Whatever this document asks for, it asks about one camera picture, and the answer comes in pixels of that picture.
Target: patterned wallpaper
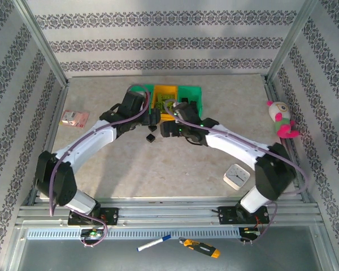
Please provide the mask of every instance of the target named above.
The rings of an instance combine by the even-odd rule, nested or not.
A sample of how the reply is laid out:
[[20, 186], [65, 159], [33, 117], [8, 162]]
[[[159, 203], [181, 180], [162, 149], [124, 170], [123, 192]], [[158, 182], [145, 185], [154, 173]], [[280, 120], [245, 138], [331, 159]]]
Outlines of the patterned wallpaper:
[[301, 131], [292, 144], [339, 262], [339, 0], [319, 1], [273, 85]]
[[0, 270], [61, 92], [9, 0], [0, 0]]
[[68, 77], [265, 74], [303, 0], [28, 0]]

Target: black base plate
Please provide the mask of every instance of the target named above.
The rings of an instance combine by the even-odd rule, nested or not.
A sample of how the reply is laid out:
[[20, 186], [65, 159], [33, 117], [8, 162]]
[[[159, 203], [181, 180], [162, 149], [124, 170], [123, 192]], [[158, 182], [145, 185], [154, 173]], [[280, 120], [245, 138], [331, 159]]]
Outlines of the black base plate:
[[[101, 208], [99, 219], [105, 220], [108, 226], [115, 226], [118, 222], [118, 208]], [[68, 226], [101, 225], [101, 223], [82, 217], [74, 212], [69, 213]]]
[[258, 217], [259, 221], [262, 224], [269, 223], [269, 215], [267, 212], [267, 208], [265, 206], [261, 206], [252, 216], [248, 217], [246, 221], [240, 221], [236, 215], [236, 207], [235, 206], [220, 206], [218, 208], [219, 212], [219, 221], [220, 225], [238, 225], [238, 224], [256, 224], [256, 217]]

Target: small black block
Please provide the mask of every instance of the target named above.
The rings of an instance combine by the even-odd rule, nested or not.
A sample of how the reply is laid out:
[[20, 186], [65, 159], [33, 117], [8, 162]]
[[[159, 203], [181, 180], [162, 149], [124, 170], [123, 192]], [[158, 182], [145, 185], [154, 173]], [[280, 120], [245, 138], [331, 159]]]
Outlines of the small black block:
[[149, 125], [149, 126], [148, 126], [148, 129], [150, 129], [151, 132], [154, 132], [154, 131], [157, 130], [157, 126], [156, 126], [156, 125]]
[[146, 139], [148, 140], [148, 142], [152, 143], [156, 139], [156, 137], [152, 134], [149, 134], [147, 135]]

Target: plush toy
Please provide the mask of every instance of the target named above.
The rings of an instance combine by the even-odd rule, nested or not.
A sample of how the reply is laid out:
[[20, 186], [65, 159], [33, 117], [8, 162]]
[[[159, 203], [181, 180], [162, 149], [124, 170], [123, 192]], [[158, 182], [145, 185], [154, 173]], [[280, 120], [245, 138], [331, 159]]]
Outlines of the plush toy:
[[275, 122], [275, 132], [280, 138], [294, 138], [300, 133], [292, 131], [295, 121], [290, 120], [290, 111], [286, 103], [283, 102], [267, 102], [269, 106], [269, 114]]

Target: green plastic tray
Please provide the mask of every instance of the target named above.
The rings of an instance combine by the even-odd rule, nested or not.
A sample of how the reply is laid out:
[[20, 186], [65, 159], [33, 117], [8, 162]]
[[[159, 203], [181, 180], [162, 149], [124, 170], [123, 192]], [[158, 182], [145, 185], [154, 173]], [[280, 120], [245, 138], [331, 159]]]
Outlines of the green plastic tray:
[[[149, 92], [151, 93], [151, 102], [153, 100], [153, 92], [154, 92], [154, 85], [152, 84], [144, 84]], [[140, 86], [135, 86], [132, 88], [132, 91], [139, 92], [144, 91], [143, 88]], [[177, 100], [181, 102], [182, 98], [188, 98], [188, 101], [196, 101], [197, 103], [197, 110], [198, 115], [202, 116], [202, 90], [200, 86], [178, 86], [178, 96]]]

